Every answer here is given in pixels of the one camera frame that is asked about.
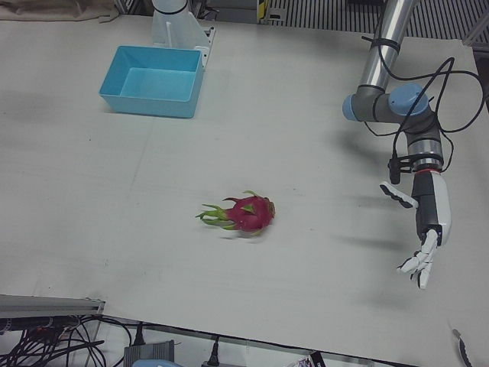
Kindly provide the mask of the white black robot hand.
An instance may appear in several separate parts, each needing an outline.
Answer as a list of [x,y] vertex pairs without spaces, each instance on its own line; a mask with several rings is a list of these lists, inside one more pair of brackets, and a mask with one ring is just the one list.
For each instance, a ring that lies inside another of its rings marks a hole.
[[416,211],[416,233],[420,247],[397,270],[409,273],[417,281],[418,288],[424,290],[429,281],[435,253],[447,242],[452,227],[446,182],[440,172],[425,169],[414,174],[410,195],[386,181],[380,183],[380,189],[402,207]]

